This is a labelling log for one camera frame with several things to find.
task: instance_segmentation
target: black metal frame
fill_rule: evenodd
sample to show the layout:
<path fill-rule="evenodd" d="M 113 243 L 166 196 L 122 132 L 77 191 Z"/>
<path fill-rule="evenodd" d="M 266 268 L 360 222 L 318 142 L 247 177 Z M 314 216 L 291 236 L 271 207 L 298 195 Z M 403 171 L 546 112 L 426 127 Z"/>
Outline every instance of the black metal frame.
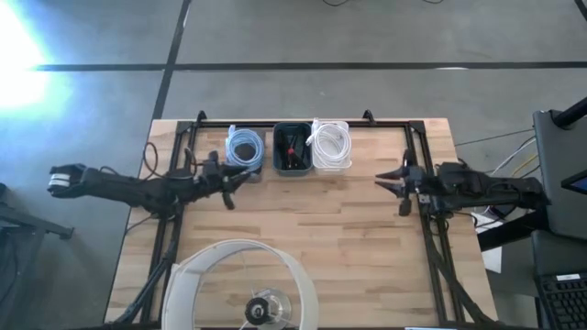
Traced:
<path fill-rule="evenodd" d="M 172 158 L 170 163 L 170 170 L 177 168 L 179 163 L 179 156 L 182 149 L 183 138 L 189 135 L 188 146 L 190 149 L 194 149 L 197 130 L 200 128 L 228 128 L 230 125 L 242 126 L 242 127 L 255 127 L 255 128 L 271 128 L 275 126 L 277 121 L 210 121 L 205 120 L 206 114 L 201 111 L 197 119 L 193 122 L 190 121 L 179 121 L 177 123 L 175 131 L 175 140 L 173 141 Z M 405 134 L 405 141 L 407 148 L 415 153 L 415 139 L 414 135 L 417 135 L 420 140 L 422 155 L 423 155 L 423 166 L 430 173 L 434 172 L 430 149 L 428 146 L 426 128 L 423 121 L 376 121 L 371 111 L 366 110 L 360 120 L 348 121 L 350 127 L 370 127 L 370 128 L 401 128 Z M 428 260 L 428 267 L 430 271 L 430 280 L 432 283 L 432 292 L 434 295 L 435 306 L 437 311 L 438 324 L 440 326 L 457 326 L 462 328 L 480 326 L 483 327 L 488 323 L 492 322 L 487 316 L 485 316 L 479 307 L 474 303 L 471 297 L 465 292 L 462 285 L 457 280 L 455 274 L 454 263 L 452 255 L 450 253 L 449 237 L 447 228 L 444 227 L 445 219 L 434 218 L 430 219 L 427 215 L 427 205 L 429 201 L 418 198 L 418 208 L 420 211 L 420 222 L 422 226 L 422 233 L 424 244 L 426 247 L 426 255 Z M 434 243 L 434 238 L 431 230 L 432 221 L 436 222 L 438 236 L 440 240 L 441 252 L 438 252 Z M 168 250 L 162 255 L 163 240 L 165 237 L 166 227 L 169 222 L 172 222 L 172 238 L 169 244 Z M 140 324 L 144 325 L 145 328 L 152 328 L 153 326 L 161 325 L 161 308 L 162 299 L 165 295 L 166 286 L 171 276 L 172 264 L 176 261 L 177 248 L 180 244 L 179 238 L 182 230 L 183 222 L 183 208 L 181 208 L 178 214 L 173 219 L 165 220 L 162 219 L 159 222 L 157 228 L 157 234 L 155 236 L 155 243 L 153 246 L 153 253 L 151 258 L 151 267 L 149 278 L 147 283 L 140 291 L 137 299 L 130 305 L 130 310 L 127 310 L 123 316 L 118 318 L 113 324 L 104 324 L 104 327 L 96 327 L 92 329 L 137 329 L 140 327 L 139 324 L 132 324 L 133 320 L 138 315 L 139 310 L 142 310 L 140 316 Z M 454 321 L 450 321 L 447 315 L 447 307 L 445 305 L 443 292 L 440 286 L 440 277 L 438 273 L 441 273 L 450 289 L 450 298 L 452 302 L 453 311 L 455 313 Z M 163 283 L 163 291 L 161 295 L 161 308 L 157 320 L 151 320 L 151 309 L 153 303 L 153 293 L 157 283 L 160 282 L 161 277 L 165 275 Z M 469 315 L 476 324 L 467 323 L 464 317 L 463 305 L 469 312 Z M 376 327 L 371 329 L 391 329 L 391 327 Z"/>

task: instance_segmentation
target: computer monitor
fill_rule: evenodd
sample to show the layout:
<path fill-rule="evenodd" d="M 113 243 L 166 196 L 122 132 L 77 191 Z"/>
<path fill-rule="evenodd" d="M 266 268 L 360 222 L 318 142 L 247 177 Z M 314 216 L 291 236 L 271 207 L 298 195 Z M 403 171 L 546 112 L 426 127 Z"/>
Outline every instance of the computer monitor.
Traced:
<path fill-rule="evenodd" d="M 587 194 L 587 170 L 563 180 L 560 186 L 576 193 Z"/>

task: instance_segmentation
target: wooden table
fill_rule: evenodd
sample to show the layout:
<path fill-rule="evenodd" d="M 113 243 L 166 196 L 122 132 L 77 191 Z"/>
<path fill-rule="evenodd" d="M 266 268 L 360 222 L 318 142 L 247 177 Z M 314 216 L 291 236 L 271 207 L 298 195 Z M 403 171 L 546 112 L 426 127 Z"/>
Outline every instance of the wooden table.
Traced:
<path fill-rule="evenodd" d="M 168 169 L 177 121 L 153 121 L 149 141 Z M 447 119 L 425 119 L 433 162 L 456 160 Z M 373 184 L 374 175 L 399 167 L 404 131 L 352 128 L 352 167 L 344 177 L 284 178 L 271 168 L 271 132 L 266 138 L 262 182 L 241 187 L 228 211 L 220 195 L 187 206 L 178 262 L 217 241 L 250 238 L 281 249 L 301 261 L 314 280 L 320 326 L 436 325 L 433 294 L 417 208 L 397 214 L 398 200 Z M 200 129 L 196 157 L 217 149 L 224 158 L 225 129 Z M 129 225 L 148 216 L 133 209 Z M 156 221 L 134 228 L 125 238 L 106 321 L 119 316 L 147 279 Z M 449 240 L 457 275 L 472 299 L 496 319 L 493 297 L 471 220 L 450 220 Z M 288 292 L 293 321 L 299 308 L 287 269 L 264 252 L 233 257 L 205 278 L 195 319 L 201 326 L 241 326 L 250 286 Z M 446 284 L 443 292 L 450 309 Z"/>

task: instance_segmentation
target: sunlight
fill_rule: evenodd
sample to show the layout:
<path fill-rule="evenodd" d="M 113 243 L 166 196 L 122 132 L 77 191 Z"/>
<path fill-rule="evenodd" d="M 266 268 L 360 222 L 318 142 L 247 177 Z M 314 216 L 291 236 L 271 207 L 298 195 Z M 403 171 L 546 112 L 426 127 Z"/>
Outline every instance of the sunlight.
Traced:
<path fill-rule="evenodd" d="M 0 113 L 39 102 L 45 95 L 47 72 L 29 71 L 44 62 L 39 47 L 5 1 L 0 2 Z"/>

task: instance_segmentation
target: white label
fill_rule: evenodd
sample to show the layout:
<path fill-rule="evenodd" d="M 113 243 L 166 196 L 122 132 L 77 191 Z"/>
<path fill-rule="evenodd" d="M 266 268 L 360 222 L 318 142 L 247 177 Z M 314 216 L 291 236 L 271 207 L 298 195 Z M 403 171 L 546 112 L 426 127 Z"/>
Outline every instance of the white label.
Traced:
<path fill-rule="evenodd" d="M 581 276 L 579 274 L 569 274 L 569 275 L 557 276 L 557 281 L 580 280 L 580 279 L 581 279 Z"/>

